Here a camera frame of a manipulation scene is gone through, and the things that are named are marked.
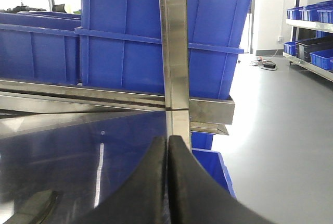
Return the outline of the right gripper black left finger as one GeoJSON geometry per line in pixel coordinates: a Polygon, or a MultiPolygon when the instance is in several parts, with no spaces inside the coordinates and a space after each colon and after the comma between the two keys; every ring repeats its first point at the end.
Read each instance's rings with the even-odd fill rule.
{"type": "Polygon", "coordinates": [[[167,142],[155,137],[128,179],[75,223],[163,223],[167,142]]]}

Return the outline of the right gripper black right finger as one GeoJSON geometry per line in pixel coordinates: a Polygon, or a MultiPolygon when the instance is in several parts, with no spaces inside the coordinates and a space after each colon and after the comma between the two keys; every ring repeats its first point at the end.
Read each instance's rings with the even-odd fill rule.
{"type": "Polygon", "coordinates": [[[270,223],[227,193],[179,135],[169,137],[168,190],[172,223],[270,223]]]}

